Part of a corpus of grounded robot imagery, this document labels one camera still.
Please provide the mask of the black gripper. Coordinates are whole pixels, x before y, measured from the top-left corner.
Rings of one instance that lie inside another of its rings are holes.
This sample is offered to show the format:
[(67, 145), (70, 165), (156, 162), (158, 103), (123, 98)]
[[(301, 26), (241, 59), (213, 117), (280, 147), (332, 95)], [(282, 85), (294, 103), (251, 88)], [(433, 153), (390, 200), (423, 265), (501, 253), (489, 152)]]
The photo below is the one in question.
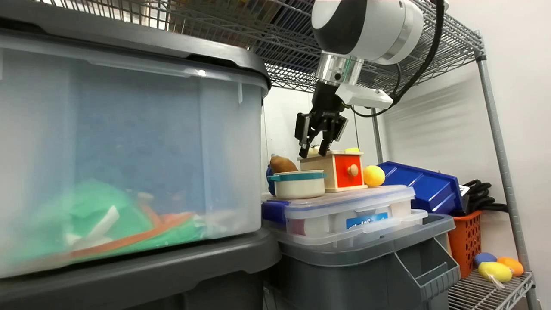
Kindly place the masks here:
[(296, 114), (294, 138), (299, 145), (299, 159), (306, 159), (311, 140), (321, 134), (318, 155), (325, 157), (330, 143), (339, 138), (346, 119), (342, 100), (335, 95), (335, 86), (316, 81), (311, 97), (311, 109)]

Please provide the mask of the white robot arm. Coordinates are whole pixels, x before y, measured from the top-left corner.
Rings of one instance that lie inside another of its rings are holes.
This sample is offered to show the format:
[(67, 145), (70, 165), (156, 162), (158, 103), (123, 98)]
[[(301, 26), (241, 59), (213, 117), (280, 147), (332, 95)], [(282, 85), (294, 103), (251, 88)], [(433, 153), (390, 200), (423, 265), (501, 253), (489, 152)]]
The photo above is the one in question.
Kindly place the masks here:
[(311, 29), (320, 47), (311, 109), (296, 116), (294, 138), (306, 159), (316, 134), (325, 155), (340, 136), (344, 109), (366, 107), (370, 117), (399, 103), (433, 60), (444, 26), (445, 0), (433, 0), (435, 21), (428, 52), (413, 76), (390, 93), (358, 83), (365, 64), (399, 66), (418, 45), (423, 12), (413, 0), (315, 0)]

